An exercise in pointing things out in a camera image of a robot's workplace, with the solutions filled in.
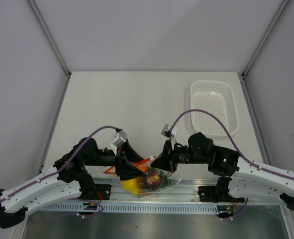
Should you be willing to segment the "orange fruit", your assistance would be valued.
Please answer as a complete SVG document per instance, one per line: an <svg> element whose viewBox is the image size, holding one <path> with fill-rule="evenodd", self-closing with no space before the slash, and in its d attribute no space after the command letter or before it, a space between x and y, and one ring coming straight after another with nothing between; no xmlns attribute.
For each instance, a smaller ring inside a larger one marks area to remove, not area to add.
<svg viewBox="0 0 294 239"><path fill-rule="evenodd" d="M139 166L138 168L144 173L148 171L148 167L145 166Z"/></svg>

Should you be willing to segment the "clear zip top bag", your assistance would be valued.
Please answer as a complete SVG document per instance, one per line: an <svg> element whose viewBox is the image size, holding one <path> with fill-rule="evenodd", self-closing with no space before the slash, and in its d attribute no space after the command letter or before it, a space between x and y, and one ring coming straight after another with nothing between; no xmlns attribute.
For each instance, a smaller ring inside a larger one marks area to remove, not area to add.
<svg viewBox="0 0 294 239"><path fill-rule="evenodd" d="M115 166L109 167L103 174L119 183L124 191L138 198L152 196L180 184L182 179L173 176L171 172L152 168L151 162L154 159L155 156L152 155L149 158L130 163L135 169L144 173L143 177L121 180L120 177L123 173L120 172L120 169L116 169Z"/></svg>

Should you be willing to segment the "toy pineapple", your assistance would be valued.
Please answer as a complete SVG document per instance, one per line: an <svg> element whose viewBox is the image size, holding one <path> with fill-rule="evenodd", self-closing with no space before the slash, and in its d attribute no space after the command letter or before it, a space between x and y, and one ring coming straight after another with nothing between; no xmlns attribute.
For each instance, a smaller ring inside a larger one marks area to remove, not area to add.
<svg viewBox="0 0 294 239"><path fill-rule="evenodd" d="M160 175L159 189L173 187L176 184L176 180L172 178L172 173L161 171L159 175Z"/></svg>

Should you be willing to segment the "dark red apple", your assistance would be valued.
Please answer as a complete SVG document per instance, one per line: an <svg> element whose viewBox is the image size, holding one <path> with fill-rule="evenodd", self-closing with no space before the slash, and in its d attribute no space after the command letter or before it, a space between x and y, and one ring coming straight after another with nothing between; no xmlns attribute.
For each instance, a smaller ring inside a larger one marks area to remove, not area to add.
<svg viewBox="0 0 294 239"><path fill-rule="evenodd" d="M154 191L159 188L160 185L160 172L153 168L148 168L145 172L145 176L140 179L140 190L142 191Z"/></svg>

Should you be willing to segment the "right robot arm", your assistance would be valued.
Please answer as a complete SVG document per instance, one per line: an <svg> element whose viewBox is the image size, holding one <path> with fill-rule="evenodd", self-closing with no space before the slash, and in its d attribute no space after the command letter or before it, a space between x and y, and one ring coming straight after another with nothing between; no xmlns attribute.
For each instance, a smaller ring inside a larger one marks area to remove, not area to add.
<svg viewBox="0 0 294 239"><path fill-rule="evenodd" d="M205 164L218 176L215 186L200 186L202 202L244 202L261 199L284 203L294 212L294 172L264 163L247 162L238 151L216 146L202 133L189 137L183 146L168 139L151 167L171 173L179 164Z"/></svg>

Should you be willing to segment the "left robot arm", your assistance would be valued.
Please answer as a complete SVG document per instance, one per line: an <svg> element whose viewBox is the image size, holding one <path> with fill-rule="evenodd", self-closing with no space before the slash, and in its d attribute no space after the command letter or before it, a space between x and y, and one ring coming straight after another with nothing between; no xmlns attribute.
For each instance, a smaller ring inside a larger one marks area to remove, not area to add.
<svg viewBox="0 0 294 239"><path fill-rule="evenodd" d="M111 150L99 149L93 138L83 138L46 171L12 189L0 188L0 228L16 226L56 202L96 199L97 185L86 166L113 166L117 176L127 180L145 175L133 165L142 159L128 141Z"/></svg>

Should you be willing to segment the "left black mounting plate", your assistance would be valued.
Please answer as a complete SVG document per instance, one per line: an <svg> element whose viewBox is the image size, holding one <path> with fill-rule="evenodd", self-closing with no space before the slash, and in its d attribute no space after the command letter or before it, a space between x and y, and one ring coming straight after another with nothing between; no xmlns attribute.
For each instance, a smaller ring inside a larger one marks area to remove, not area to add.
<svg viewBox="0 0 294 239"><path fill-rule="evenodd" d="M111 185L110 184L96 184L96 191L88 198L90 201L94 201L96 203L101 203L102 201L109 201L111 193ZM96 211L99 210L100 207L93 203L83 203L85 206L85 211Z"/></svg>

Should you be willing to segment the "black mounting plate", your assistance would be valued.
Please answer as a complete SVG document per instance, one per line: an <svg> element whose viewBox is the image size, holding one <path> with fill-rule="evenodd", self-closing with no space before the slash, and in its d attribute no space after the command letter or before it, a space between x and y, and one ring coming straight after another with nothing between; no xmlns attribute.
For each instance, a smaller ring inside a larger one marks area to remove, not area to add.
<svg viewBox="0 0 294 239"><path fill-rule="evenodd" d="M96 203L101 203L102 201L109 201L111 193L111 185L110 184L96 184L96 191L88 198L90 201L94 201ZM85 211L96 211L99 210L100 207L93 203L83 203L85 206Z"/></svg>
<svg viewBox="0 0 294 239"><path fill-rule="evenodd" d="M200 202L210 202L210 203L232 203L239 202L244 203L244 198L234 198L228 195L228 193L218 194L215 192L215 186L199 186L198 187L198 196Z"/></svg>

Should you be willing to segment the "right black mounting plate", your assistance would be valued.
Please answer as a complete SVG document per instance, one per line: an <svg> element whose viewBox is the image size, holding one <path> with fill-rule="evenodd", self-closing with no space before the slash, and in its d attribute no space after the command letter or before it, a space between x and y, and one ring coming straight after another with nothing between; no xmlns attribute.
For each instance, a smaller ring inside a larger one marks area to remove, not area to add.
<svg viewBox="0 0 294 239"><path fill-rule="evenodd" d="M232 203L239 202L244 203L244 198L234 198L228 195L228 193L218 194L215 192L215 186L199 186L198 187L198 196L200 202L210 202L210 203Z"/></svg>

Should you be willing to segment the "white perforated basket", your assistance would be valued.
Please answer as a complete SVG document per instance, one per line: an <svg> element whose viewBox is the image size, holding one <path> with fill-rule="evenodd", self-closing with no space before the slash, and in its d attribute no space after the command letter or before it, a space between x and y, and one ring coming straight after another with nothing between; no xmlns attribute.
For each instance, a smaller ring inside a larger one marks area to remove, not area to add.
<svg viewBox="0 0 294 239"><path fill-rule="evenodd" d="M190 86L191 109L209 112L217 117L230 135L238 131L238 115L232 88L225 82L214 80L195 81ZM200 112L191 113L192 126L208 136L222 137L226 133L211 116Z"/></svg>

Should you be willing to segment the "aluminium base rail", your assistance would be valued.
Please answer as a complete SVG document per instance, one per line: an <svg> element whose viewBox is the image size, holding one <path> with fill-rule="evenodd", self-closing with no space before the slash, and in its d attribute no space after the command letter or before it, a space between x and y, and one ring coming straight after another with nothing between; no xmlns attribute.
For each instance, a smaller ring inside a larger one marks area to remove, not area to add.
<svg viewBox="0 0 294 239"><path fill-rule="evenodd" d="M199 203L197 194L199 186L215 186L215 192L220 190L220 183L217 180L181 180L180 184L174 188L152 196L138 198L124 191L119 183L111 178L95 178L94 182L96 184L111 185L109 202L113 203ZM244 198L245 200L248 198L251 202L261 204L284 204L284 201L280 198L283 192L274 186L264 186L254 181L235 178L230 180L226 188L229 190L228 195L234 198Z"/></svg>

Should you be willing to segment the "left aluminium frame post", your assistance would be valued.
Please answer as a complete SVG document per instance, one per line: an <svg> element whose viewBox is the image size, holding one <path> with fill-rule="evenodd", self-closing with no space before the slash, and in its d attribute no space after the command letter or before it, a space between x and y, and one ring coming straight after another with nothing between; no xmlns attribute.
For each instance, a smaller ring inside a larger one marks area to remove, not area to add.
<svg viewBox="0 0 294 239"><path fill-rule="evenodd" d="M45 38L45 40L47 41L49 47L51 48L53 54L54 54L54 57L56 58L56 60L58 61L61 69L63 70L65 76L67 78L70 78L71 76L71 71L69 70L62 54L61 54L61 51L59 50L59 47L36 3L35 0L26 0L25 1L26 4L28 5L33 17L35 18L36 20L36 23L38 24L40 30L42 31L42 34Z"/></svg>

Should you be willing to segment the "aluminium frame post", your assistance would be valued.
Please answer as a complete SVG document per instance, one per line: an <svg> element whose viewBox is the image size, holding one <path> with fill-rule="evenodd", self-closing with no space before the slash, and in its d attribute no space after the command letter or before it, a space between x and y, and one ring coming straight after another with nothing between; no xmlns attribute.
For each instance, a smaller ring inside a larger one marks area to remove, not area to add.
<svg viewBox="0 0 294 239"><path fill-rule="evenodd" d="M268 42L270 41L272 35L274 34L276 28L280 24L282 18L284 17L286 11L290 7L292 0L282 0L280 2L279 7L275 11L271 21L268 23L266 30L264 31L261 39L259 40L256 48L253 51L252 56L250 57L248 63L246 64L243 72L241 73L242 79L246 80L250 71L253 69L254 65L256 64L257 60L261 56L263 50L267 46Z"/></svg>
<svg viewBox="0 0 294 239"><path fill-rule="evenodd" d="M61 51L59 50L59 47L36 3L35 0L26 0L25 1L26 4L28 5L33 17L35 18L36 20L36 23L38 24L40 30L42 31L42 34L45 38L45 40L47 41L49 47L51 48L53 54L54 54L54 57L56 58L56 60L58 61L61 69L63 70L65 76L67 78L70 78L71 76L71 71L69 70L62 54L61 54Z"/></svg>

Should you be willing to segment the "right aluminium frame post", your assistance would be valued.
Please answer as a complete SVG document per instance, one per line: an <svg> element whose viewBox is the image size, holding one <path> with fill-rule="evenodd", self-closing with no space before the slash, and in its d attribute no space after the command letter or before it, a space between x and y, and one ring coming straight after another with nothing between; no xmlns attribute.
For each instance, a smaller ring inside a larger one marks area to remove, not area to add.
<svg viewBox="0 0 294 239"><path fill-rule="evenodd" d="M241 73L242 79L246 80L250 71L253 69L254 65L256 64L257 60L261 56L263 50L267 46L268 42L270 41L272 35L274 34L276 28L280 24L282 18L284 17L286 11L290 7L292 0L282 0L280 2L279 7L275 11L271 21L268 23L266 30L264 31L261 39L259 40L256 48L253 51L252 56L250 57L248 63L246 64L243 72Z"/></svg>

